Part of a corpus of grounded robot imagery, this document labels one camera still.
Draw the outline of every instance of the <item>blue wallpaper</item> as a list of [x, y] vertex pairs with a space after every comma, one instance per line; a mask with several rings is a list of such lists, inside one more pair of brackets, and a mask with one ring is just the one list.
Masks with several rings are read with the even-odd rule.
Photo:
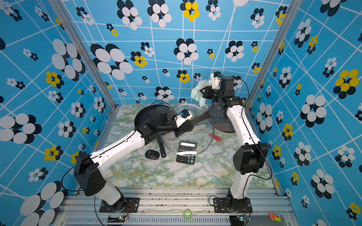
[[0, 0], [0, 21], [0, 225], [49, 225], [111, 109], [48, 1]]
[[250, 114], [300, 225], [362, 225], [362, 2], [304, 0]]
[[191, 100], [211, 73], [246, 98], [290, 0], [62, 1], [117, 104]]

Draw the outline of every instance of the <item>aluminum frame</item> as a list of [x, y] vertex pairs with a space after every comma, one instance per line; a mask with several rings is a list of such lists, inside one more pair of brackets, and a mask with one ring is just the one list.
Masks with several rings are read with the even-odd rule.
[[[190, 209], [198, 216], [238, 216], [240, 213], [214, 213], [208, 198], [211, 195], [226, 197], [227, 188], [119, 188], [125, 197], [139, 197], [137, 213], [130, 216], [181, 216], [185, 209]], [[269, 212], [280, 214], [285, 222], [299, 226], [294, 210], [288, 197], [277, 196], [273, 188], [249, 188], [248, 198], [253, 206], [251, 216], [266, 216]], [[108, 215], [124, 215], [116, 213], [99, 213], [101, 200], [96, 199], [96, 210], [99, 218], [106, 219]], [[80, 192], [77, 196], [68, 196], [56, 217], [56, 226], [66, 225], [70, 217], [95, 217], [94, 196], [85, 196]]]

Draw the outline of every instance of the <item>computer mouse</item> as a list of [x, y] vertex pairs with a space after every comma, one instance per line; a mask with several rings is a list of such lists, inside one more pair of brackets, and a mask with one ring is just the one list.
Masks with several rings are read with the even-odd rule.
[[156, 160], [160, 157], [160, 153], [158, 153], [157, 151], [154, 151], [154, 150], [148, 150], [148, 151], [146, 151], [144, 156], [148, 159]]

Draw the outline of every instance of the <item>calculator display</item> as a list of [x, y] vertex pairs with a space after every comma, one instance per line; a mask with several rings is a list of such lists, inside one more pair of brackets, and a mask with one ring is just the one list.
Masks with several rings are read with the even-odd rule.
[[181, 142], [182, 146], [188, 146], [188, 147], [195, 147], [195, 144], [190, 144], [190, 143], [185, 143], [185, 142]]

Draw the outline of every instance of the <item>marble surface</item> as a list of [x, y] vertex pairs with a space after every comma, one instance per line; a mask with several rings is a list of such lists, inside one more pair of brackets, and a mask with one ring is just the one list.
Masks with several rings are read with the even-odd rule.
[[[122, 105], [105, 146], [114, 143], [132, 131], [136, 114], [146, 106], [148, 105]], [[206, 128], [190, 132], [186, 136], [192, 136], [195, 140], [203, 139], [203, 142], [208, 144], [210, 140], [207, 140], [207, 136], [202, 133], [209, 133], [210, 131], [212, 132], [211, 128]], [[206, 151], [196, 156], [194, 165], [176, 162], [176, 154], [167, 150], [167, 148], [165, 148], [166, 158], [147, 159], [144, 156], [147, 150], [159, 151], [158, 143], [154, 140], [114, 163], [103, 173], [103, 176], [108, 182], [118, 187], [230, 187], [233, 184], [236, 172], [232, 157], [239, 148], [239, 143], [235, 134], [227, 135], [218, 132], [215, 132], [215, 134], [220, 136], [222, 141], [213, 140]], [[264, 178], [269, 177], [265, 164], [257, 175]], [[271, 180], [253, 177], [250, 187], [273, 188], [274, 186]]]

